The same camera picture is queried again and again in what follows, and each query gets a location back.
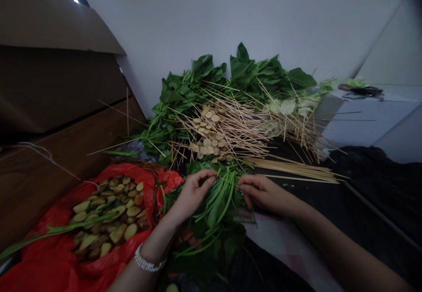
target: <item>finger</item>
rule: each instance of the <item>finger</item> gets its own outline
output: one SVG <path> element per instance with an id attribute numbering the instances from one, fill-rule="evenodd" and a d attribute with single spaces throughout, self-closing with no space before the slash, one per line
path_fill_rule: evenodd
<path id="1" fill-rule="evenodd" d="M 211 186 L 213 185 L 213 183 L 216 181 L 217 177 L 214 175 L 210 178 L 208 178 L 203 184 L 202 186 L 199 188 L 198 192 L 201 193 L 201 195 L 204 197 L 208 190 L 211 188 Z"/>
<path id="2" fill-rule="evenodd" d="M 245 202 L 246 202 L 246 207 L 249 211 L 252 211 L 252 199 L 251 196 L 249 194 L 244 193 L 244 198 L 245 198 Z"/>
<path id="3" fill-rule="evenodd" d="M 209 170 L 209 169 L 204 169 L 204 170 L 201 170 L 201 171 L 193 174 L 196 181 L 199 181 L 199 180 L 206 178 L 206 177 L 212 177 L 214 175 L 217 175 L 217 172 L 215 172 L 213 170 Z"/>
<path id="4" fill-rule="evenodd" d="M 260 190 L 258 190 L 256 187 L 249 185 L 249 184 L 241 184 L 239 185 L 239 189 L 244 193 L 247 194 L 253 198 L 256 198 L 259 200 L 259 198 L 261 197 L 261 192 Z"/>
<path id="5" fill-rule="evenodd" d="M 237 184 L 238 185 L 241 185 L 241 184 L 254 185 L 260 190 L 264 190 L 265 184 L 268 182 L 267 180 L 271 181 L 263 175 L 243 175 L 240 177 L 239 181 L 237 181 Z"/>

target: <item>brown cardboard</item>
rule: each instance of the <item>brown cardboard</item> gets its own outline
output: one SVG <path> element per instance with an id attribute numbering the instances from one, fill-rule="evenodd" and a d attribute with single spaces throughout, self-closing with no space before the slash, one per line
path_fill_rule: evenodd
<path id="1" fill-rule="evenodd" d="M 73 0 L 0 0 L 0 44 L 125 55 L 93 9 Z"/>

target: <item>person's right hand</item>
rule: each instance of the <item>person's right hand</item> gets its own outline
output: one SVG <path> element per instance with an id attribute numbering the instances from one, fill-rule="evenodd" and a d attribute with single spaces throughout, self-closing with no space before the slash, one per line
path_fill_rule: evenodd
<path id="1" fill-rule="evenodd" d="M 260 208 L 286 217 L 299 215 L 306 203 L 263 175 L 243 175 L 238 181 L 248 209 L 252 202 Z"/>

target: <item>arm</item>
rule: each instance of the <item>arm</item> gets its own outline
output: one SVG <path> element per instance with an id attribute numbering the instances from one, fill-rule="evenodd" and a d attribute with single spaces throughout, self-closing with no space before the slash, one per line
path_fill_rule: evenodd
<path id="1" fill-rule="evenodd" d="M 292 218 L 320 251 L 346 291 L 413 291 L 385 264 L 368 253 L 317 210 L 262 175 L 244 175 L 239 188 L 252 202 Z"/>
<path id="2" fill-rule="evenodd" d="M 212 170 L 201 170 L 188 177 L 177 201 L 142 246 L 140 254 L 145 260 L 158 264 L 165 259 L 177 230 L 198 209 L 214 183 L 216 174 Z M 200 187 L 200 180 L 205 178 L 206 181 Z M 132 259 L 108 292 L 154 291 L 158 274 L 140 269 Z"/>

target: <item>white wall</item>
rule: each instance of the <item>white wall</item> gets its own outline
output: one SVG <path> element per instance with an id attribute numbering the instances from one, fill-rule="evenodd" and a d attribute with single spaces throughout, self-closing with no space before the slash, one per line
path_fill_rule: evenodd
<path id="1" fill-rule="evenodd" d="M 422 101 L 422 1 L 403 0 L 359 75 L 386 92 Z M 422 162 L 422 106 L 374 146 L 397 162 Z"/>
<path id="2" fill-rule="evenodd" d="M 350 77 L 400 1 L 88 0 L 125 49 L 118 61 L 147 116 L 170 70 L 207 53 L 229 63 L 241 41 L 254 59 L 317 68 L 317 80 Z"/>

